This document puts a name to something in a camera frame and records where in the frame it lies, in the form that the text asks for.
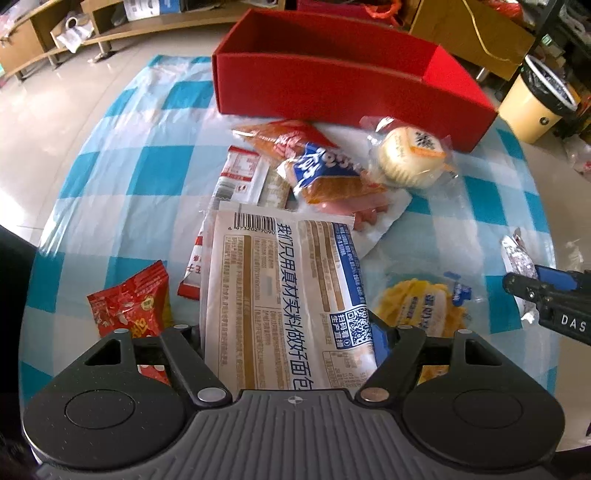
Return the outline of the long red white snack pack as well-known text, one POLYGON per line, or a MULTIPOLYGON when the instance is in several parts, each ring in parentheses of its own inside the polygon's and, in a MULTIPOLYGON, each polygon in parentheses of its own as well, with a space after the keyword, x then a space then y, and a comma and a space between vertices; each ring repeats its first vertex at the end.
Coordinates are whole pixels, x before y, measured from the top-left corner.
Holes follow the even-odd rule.
POLYGON ((283 209, 290 185, 276 169, 280 161, 252 150, 230 146, 206 204, 184 275, 177 287, 180 297, 198 301, 204 281, 205 260, 211 250, 214 217, 221 204, 232 203, 283 209))

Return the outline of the cream trash bin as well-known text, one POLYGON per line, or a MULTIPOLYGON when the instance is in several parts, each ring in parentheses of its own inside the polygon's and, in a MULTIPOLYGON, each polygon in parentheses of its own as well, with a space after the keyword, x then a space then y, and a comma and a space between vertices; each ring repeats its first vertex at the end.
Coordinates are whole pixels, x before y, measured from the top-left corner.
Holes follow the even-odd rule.
POLYGON ((567 84, 541 60, 527 55, 498 113, 518 140, 533 144, 577 108, 567 84))

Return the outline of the wooden TV cabinet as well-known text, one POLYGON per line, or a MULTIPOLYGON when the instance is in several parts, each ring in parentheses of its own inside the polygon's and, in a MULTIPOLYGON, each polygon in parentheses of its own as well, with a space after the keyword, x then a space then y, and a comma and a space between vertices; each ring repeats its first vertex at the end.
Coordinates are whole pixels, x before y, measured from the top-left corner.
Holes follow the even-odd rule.
MULTIPOLYGON (((508 80, 534 47, 534 36, 486 1, 402 1, 397 20, 418 38, 442 45, 451 54, 508 80)), ((51 31, 68 11, 79 8, 94 27, 82 42, 97 44, 103 52, 115 40, 201 25, 229 24, 252 8, 245 1, 214 1, 204 9, 123 21, 112 16, 120 1, 47 1, 27 12, 1 36, 1 74, 20 76, 32 64, 49 60, 67 50, 56 43, 51 31)))

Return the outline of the red peanut snack bag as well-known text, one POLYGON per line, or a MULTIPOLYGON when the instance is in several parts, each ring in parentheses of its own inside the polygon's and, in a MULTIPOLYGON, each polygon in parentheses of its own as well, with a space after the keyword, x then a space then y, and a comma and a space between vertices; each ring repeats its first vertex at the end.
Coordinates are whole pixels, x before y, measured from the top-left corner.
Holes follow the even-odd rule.
POLYGON ((87 300, 101 338, 117 329, 128 330, 133 339, 157 337, 174 325, 169 275, 160 260, 87 300))

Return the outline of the red cardboard box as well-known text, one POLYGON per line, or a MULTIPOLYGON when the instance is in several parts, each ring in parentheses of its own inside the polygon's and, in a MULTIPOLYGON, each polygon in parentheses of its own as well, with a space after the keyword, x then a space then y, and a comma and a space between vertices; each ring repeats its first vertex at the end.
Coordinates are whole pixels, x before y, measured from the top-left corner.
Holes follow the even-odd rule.
POLYGON ((442 46, 358 19, 252 9, 212 55, 222 114, 356 127, 393 117, 471 152, 497 117, 442 46))

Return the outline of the orange plastic bag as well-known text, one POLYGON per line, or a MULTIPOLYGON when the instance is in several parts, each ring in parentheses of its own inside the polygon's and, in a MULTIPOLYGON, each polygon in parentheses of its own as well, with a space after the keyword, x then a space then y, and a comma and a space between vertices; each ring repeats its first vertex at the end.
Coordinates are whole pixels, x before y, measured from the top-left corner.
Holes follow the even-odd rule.
POLYGON ((403 6, 401 0, 391 0, 388 4, 370 5, 363 4, 363 8, 370 18, 387 22, 395 27, 400 27, 401 24, 397 20, 397 15, 403 6))

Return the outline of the blue white checkered tablecloth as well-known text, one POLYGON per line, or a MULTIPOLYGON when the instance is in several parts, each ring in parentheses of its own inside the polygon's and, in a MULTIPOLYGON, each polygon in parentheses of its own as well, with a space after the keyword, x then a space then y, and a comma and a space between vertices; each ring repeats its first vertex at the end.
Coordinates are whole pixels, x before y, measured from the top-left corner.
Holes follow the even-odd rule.
MULTIPOLYGON (((235 141, 231 126, 217 112, 206 57, 154 57, 109 107, 71 167, 34 259, 20 340, 22 402, 97 341, 91 293, 155 261, 179 284, 235 141)), ((473 290, 472 327, 553 390, 558 338, 523 323, 502 286, 506 236, 520 233, 536 263, 556 263, 522 146, 496 121, 454 161, 459 177, 415 196, 363 258, 367 300, 376 305, 408 275, 458 274, 473 290)))

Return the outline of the round steamed cake package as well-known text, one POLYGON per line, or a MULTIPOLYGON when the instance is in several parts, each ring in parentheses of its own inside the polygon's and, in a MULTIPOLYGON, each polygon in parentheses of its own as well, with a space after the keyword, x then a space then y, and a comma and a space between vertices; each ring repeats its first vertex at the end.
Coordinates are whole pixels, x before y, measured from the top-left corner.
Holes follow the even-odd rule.
POLYGON ((449 135, 440 137, 394 117, 365 116, 360 126, 368 132, 369 173, 379 183, 427 190, 459 177, 449 135))

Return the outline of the sausage vacuum pack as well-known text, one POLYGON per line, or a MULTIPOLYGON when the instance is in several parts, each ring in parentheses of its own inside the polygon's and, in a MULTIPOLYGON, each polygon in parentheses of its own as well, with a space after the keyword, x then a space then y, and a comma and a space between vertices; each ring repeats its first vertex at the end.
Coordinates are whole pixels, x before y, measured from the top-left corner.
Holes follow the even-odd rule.
POLYGON ((353 216, 352 238, 360 259, 370 253, 407 210, 412 200, 405 189, 349 197, 317 205, 322 213, 353 216))

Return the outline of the blue white carton box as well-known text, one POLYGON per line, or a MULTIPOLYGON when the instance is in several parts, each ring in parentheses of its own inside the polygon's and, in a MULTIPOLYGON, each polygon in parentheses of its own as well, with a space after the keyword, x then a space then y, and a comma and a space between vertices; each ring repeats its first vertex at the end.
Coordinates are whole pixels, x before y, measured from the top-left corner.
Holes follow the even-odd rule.
POLYGON ((123 7, 128 21, 143 20, 164 14, 181 13, 180 0, 124 0, 123 7))

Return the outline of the silver Kaprons wafer package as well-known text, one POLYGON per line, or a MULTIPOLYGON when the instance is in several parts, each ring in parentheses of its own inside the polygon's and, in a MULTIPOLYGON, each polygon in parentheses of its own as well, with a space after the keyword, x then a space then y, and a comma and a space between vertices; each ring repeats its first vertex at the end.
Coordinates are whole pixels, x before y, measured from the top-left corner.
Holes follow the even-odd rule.
MULTIPOLYGON (((501 256, 507 273, 538 279, 534 261, 527 252, 520 228, 516 228, 513 234, 505 235, 501 239, 501 256)), ((533 302, 517 296, 514 300, 523 322, 530 325, 538 322, 539 312, 533 302)))

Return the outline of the yellow waffle package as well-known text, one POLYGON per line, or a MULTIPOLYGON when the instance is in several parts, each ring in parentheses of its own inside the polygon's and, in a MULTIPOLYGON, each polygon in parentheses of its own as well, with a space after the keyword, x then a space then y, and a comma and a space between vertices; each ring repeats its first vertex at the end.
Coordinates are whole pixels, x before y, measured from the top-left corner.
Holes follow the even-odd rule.
POLYGON ((391 276, 372 301, 389 327, 411 326, 430 338, 451 339, 468 328, 483 297, 472 279, 453 271, 391 276))

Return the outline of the orange blue snack bag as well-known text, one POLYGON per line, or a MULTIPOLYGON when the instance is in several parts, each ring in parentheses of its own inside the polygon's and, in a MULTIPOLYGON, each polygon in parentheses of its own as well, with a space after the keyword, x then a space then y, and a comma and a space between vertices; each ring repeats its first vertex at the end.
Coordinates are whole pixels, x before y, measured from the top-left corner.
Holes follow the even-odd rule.
POLYGON ((301 120, 242 124, 232 133, 276 160, 276 172, 294 194, 314 205, 383 194, 386 187, 315 126, 301 120))

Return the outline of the large white bread package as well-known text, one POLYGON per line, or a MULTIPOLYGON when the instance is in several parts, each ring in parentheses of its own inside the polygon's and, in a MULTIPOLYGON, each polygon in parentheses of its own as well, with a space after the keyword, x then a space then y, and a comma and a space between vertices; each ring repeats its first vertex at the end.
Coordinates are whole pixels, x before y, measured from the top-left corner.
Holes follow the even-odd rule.
POLYGON ((204 361, 242 390, 356 392, 377 360, 347 217, 221 204, 204 305, 204 361))

